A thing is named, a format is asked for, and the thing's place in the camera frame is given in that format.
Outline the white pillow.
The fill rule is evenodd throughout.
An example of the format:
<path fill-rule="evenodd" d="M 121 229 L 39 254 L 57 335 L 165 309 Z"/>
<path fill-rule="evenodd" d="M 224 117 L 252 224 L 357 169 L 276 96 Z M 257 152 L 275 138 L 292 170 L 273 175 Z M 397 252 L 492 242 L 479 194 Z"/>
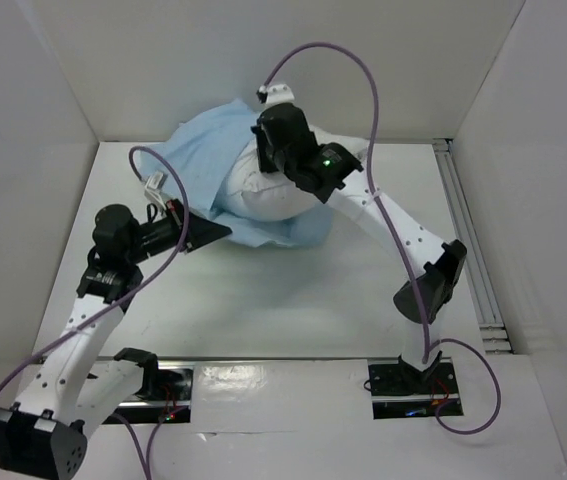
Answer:
<path fill-rule="evenodd" d="M 296 187 L 284 174 L 259 170 L 256 139 L 250 131 L 255 118 L 234 121 L 217 141 L 224 173 L 210 213 L 259 222 L 289 220 L 320 205 L 313 195 Z"/>

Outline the light blue pillowcase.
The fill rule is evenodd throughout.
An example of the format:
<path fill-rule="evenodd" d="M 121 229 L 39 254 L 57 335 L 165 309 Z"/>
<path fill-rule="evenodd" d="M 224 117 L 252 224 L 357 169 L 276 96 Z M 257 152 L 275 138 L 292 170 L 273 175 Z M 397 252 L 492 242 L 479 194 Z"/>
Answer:
<path fill-rule="evenodd" d="M 241 122 L 249 116 L 255 118 L 252 127 L 258 114 L 236 99 L 183 123 L 167 141 L 154 144 L 151 149 L 176 171 L 185 187 L 189 206 L 195 212 L 231 228 L 229 241 L 252 248 L 266 245 L 307 248 L 322 244 L 331 230 L 333 212 L 321 203 L 298 217 L 275 222 L 252 221 L 227 214 L 215 217 L 210 213 L 224 176 L 221 171 L 224 161 L 218 157 L 217 141 L 230 123 Z"/>

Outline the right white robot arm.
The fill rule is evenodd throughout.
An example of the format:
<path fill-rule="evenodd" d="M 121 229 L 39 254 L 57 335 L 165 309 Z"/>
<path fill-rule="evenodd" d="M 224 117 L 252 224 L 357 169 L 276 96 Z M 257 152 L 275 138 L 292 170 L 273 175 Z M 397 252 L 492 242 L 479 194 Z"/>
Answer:
<path fill-rule="evenodd" d="M 265 107 L 252 131 L 261 172 L 282 174 L 294 191 L 340 212 L 386 252 L 400 256 L 408 279 L 393 296 L 406 320 L 399 379 L 407 390 L 423 391 L 442 356 L 437 317 L 459 281 L 465 245 L 445 242 L 419 224 L 375 187 L 369 165 L 344 146 L 319 143 L 304 112 L 293 103 Z"/>

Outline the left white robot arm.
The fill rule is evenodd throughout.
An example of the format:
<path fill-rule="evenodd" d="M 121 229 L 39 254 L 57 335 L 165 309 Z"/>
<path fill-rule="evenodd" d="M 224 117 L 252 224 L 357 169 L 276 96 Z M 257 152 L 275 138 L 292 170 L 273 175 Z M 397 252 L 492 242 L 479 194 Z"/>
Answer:
<path fill-rule="evenodd" d="M 43 364 L 14 402 L 0 407 L 0 468 L 39 479 L 71 479 L 94 431 L 131 396 L 161 393 L 165 375 L 156 354 L 126 347 L 100 373 L 92 371 L 134 297 L 148 284 L 141 262 L 192 252 L 230 236 L 231 229 L 190 213 L 178 200 L 158 220 L 139 222 L 111 204 L 95 216 L 93 247 L 71 314 Z"/>

